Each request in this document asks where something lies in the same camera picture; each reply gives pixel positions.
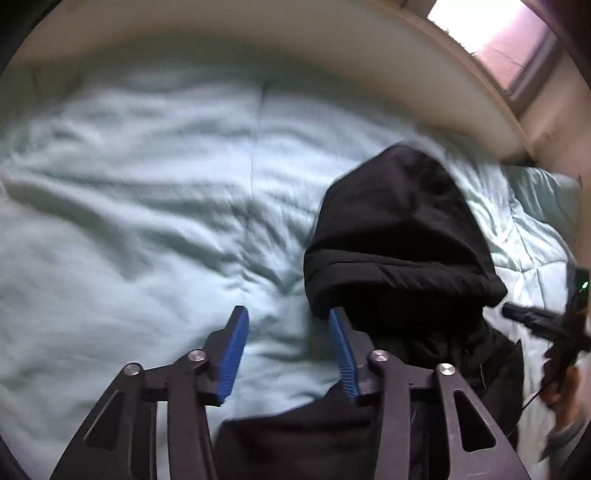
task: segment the wall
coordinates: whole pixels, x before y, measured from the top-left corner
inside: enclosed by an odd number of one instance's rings
[[[566,53],[521,123],[541,167],[591,187],[591,91]]]

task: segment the bedsheet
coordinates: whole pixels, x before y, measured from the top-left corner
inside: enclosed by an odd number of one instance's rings
[[[428,129],[311,67],[190,36],[119,46],[0,78],[0,432],[33,480],[120,368],[202,346],[232,307],[251,329],[224,419],[272,414],[338,379],[304,294],[303,252],[327,187],[396,142],[437,158],[482,229],[508,299],[566,300],[577,184],[503,168],[476,141]],[[524,394],[547,344],[524,343]],[[168,478],[165,410],[158,474]],[[520,422],[538,460],[551,417]]]

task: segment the black device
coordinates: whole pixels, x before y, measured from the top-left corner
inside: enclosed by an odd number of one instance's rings
[[[365,332],[353,329],[341,307],[330,311],[329,325],[345,392],[357,406],[377,406],[368,479],[408,480],[411,398],[428,395],[443,412],[439,455],[445,457],[441,465],[446,471],[438,472],[438,478],[530,478],[501,428],[453,365],[440,364],[435,370],[412,367],[374,349]]]
[[[223,330],[175,363],[149,370],[125,365],[66,447],[51,480],[156,480],[159,401],[168,402],[171,478],[215,480],[205,405],[219,407],[231,393],[247,335],[248,312],[237,306]]]
[[[589,270],[567,266],[568,297],[564,313],[537,307],[505,303],[504,317],[529,328],[533,335],[552,342],[550,356],[554,362],[552,376],[560,389],[566,368],[574,365],[581,352],[591,351],[591,338],[585,332],[589,303]]]
[[[554,366],[551,378],[560,390],[566,369],[574,365],[581,352],[591,351],[591,338],[586,333],[589,304],[589,270],[567,266],[568,297],[564,313],[536,307],[505,303],[502,314],[509,320],[522,323],[533,335],[552,342],[549,357]],[[561,470],[563,480],[583,480],[591,474],[591,428],[587,429]]]

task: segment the black fabric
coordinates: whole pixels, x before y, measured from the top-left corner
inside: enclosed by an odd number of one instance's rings
[[[521,344],[482,316],[506,288],[461,192],[436,160],[396,145],[333,184],[304,256],[304,280],[317,317],[343,306],[355,329],[405,363],[455,365],[516,446]],[[429,434],[434,408],[413,402],[413,479],[435,478],[430,459],[445,448]],[[226,422],[215,447],[219,477],[363,478],[373,412],[351,405],[338,384],[294,411]]]
[[[566,459],[560,472],[560,480],[583,480],[589,479],[591,472],[591,423],[579,440],[573,453]]]

